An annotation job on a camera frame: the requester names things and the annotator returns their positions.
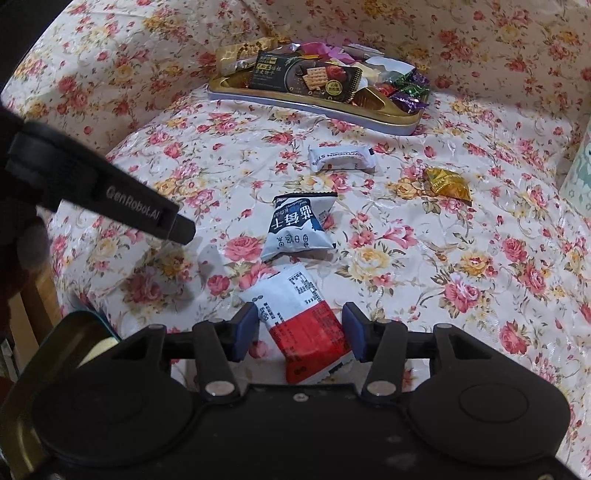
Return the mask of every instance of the screw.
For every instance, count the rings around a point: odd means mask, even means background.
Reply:
[[[225,380],[216,380],[205,385],[205,391],[212,397],[225,397],[235,389],[236,387],[234,387],[233,383],[226,382]]]
[[[308,401],[308,398],[309,398],[309,396],[306,395],[305,393],[296,393],[294,395],[294,400],[299,401],[299,402]]]
[[[367,386],[367,390],[376,397],[387,397],[396,392],[396,385],[386,380],[376,380]]]

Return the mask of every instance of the tray of snacks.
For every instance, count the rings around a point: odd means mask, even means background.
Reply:
[[[378,50],[277,45],[261,39],[219,49],[209,98],[319,113],[390,135],[411,135],[428,106],[427,78]]]

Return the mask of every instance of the floral pattern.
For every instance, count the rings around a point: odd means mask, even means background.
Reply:
[[[230,318],[237,292],[302,261],[337,313],[353,300],[411,330],[451,322],[556,385],[571,406],[559,457],[588,477],[591,221],[557,190],[590,111],[588,13],[582,0],[72,3],[4,102],[108,153],[177,202],[197,234],[180,247],[61,205],[49,230],[64,311],[98,310],[122,336],[150,323],[183,331]],[[405,138],[210,102],[215,48],[272,34],[382,48],[439,91]],[[312,175],[308,146],[338,144],[372,147],[376,173]],[[427,165],[460,172],[472,205],[429,191]],[[323,191],[339,195],[324,223],[336,249],[262,263],[273,197]],[[282,362],[262,328],[235,372],[284,382]],[[173,374],[190,384],[191,368],[174,361]],[[352,362],[327,381],[360,383],[367,368]],[[408,362],[406,389],[426,378],[425,362]]]

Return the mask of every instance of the yellow wrapper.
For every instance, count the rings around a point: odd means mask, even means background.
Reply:
[[[472,202],[468,185],[459,173],[443,168],[427,167],[425,179],[429,182],[431,191],[437,195]]]
[[[258,53],[274,50],[279,46],[278,37],[264,37],[255,41],[220,47],[216,50],[217,72],[230,75],[238,70],[247,69],[256,63]]]

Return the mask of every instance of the gold tray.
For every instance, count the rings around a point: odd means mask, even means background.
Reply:
[[[373,87],[365,87],[355,93],[353,102],[359,106],[306,95],[243,88],[250,79],[251,71],[242,70],[210,80],[209,98],[250,101],[320,113],[390,135],[411,135],[423,115],[423,110],[412,115],[403,112]]]
[[[32,473],[47,458],[31,420],[36,394],[117,343],[91,312],[70,313],[43,341],[0,410],[0,447],[15,480]]]

